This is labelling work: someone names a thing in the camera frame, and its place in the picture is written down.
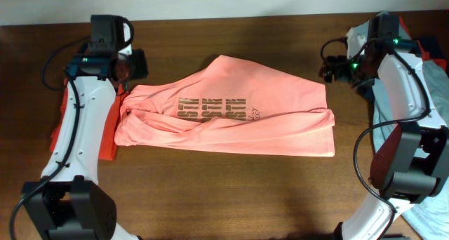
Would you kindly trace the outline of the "salmon pink printed t-shirt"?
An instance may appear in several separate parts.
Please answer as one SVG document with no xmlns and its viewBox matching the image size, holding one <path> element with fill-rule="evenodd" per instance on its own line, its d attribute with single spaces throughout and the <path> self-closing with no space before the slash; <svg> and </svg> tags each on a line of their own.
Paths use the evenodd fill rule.
<svg viewBox="0 0 449 240">
<path fill-rule="evenodd" d="M 179 81 L 124 99 L 119 146 L 332 157 L 335 117 L 323 84 L 221 55 Z"/>
</svg>

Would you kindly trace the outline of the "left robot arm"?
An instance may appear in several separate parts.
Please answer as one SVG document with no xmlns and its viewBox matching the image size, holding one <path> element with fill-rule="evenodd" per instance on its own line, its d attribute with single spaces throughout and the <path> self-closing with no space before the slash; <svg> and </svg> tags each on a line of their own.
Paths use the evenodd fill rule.
<svg viewBox="0 0 449 240">
<path fill-rule="evenodd" d="M 98 185 L 98 160 L 107 118 L 130 80 L 148 73 L 145 54 L 133 50 L 134 27 L 118 15 L 92 15 L 91 34 L 64 70 L 65 113 L 41 178 L 26 182 L 10 216 L 20 207 L 42 239 L 135 239 L 117 222 L 114 200 Z"/>
</svg>

